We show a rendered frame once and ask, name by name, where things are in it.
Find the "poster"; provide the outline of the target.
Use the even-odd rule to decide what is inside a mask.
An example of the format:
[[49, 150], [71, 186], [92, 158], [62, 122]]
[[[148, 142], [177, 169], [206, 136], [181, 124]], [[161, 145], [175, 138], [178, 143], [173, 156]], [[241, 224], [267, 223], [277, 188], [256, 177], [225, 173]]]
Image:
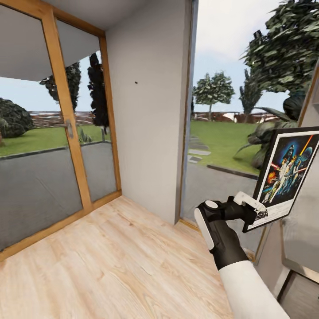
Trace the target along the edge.
[[289, 216], [318, 149], [319, 126], [273, 129], [253, 194], [266, 211], [243, 233]]

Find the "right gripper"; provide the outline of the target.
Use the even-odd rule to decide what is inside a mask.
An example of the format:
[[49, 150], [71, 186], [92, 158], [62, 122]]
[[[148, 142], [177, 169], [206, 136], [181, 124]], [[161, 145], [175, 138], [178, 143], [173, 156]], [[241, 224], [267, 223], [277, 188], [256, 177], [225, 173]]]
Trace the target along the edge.
[[227, 204], [233, 208], [234, 216], [231, 220], [242, 219], [248, 225], [252, 225], [257, 216], [257, 212], [254, 211], [250, 205], [239, 205], [234, 201], [234, 196], [229, 196]]

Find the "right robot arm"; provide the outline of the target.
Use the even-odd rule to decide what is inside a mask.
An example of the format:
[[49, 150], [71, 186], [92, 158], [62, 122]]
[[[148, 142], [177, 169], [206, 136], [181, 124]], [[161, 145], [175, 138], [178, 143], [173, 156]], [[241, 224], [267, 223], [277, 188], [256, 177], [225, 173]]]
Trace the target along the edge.
[[257, 209], [266, 207], [243, 193], [228, 201], [205, 201], [194, 216], [222, 279], [234, 319], [291, 319], [263, 283], [226, 221], [242, 219], [252, 225]]

